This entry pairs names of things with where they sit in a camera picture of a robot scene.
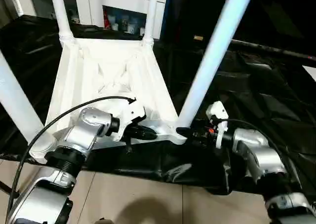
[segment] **cabinet door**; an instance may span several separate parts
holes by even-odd
[[[145,26],[149,0],[89,0],[92,24],[106,27],[107,20],[119,31],[141,34]],[[154,38],[159,39],[165,4],[157,3]]]
[[[52,0],[20,0],[24,14],[54,18]],[[69,19],[90,25],[89,0],[64,0]]]

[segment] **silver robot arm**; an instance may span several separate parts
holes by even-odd
[[[7,224],[66,224],[73,205],[68,196],[96,138],[118,132],[119,123],[110,113],[83,109],[56,149],[46,154],[47,166],[40,168],[16,200]]]
[[[209,106],[206,115],[210,122],[218,120],[212,133],[216,148],[228,144],[232,152],[241,156],[261,192],[272,223],[316,224],[316,213],[304,196],[300,186],[294,185],[279,154],[269,146],[268,139],[259,131],[237,128],[227,133],[228,115],[221,102]]]

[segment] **black plastic sheet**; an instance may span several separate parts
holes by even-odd
[[[71,28],[75,37],[139,39],[96,26]],[[23,16],[0,30],[0,49],[44,122],[61,56],[56,21]],[[156,42],[154,53],[180,112],[204,51]],[[231,46],[197,118],[205,118],[208,105],[221,100],[230,118],[255,124],[278,146],[287,148],[316,184],[316,83],[302,64],[314,66],[313,62]],[[19,160],[27,143],[3,108],[0,129],[0,158]],[[226,150],[168,141],[132,148],[132,153],[125,147],[94,150],[85,169],[201,186],[216,194],[233,189],[257,191],[250,179],[242,179],[243,160]],[[35,163],[31,157],[28,162]],[[316,200],[316,191],[304,174],[298,173],[305,193]]]

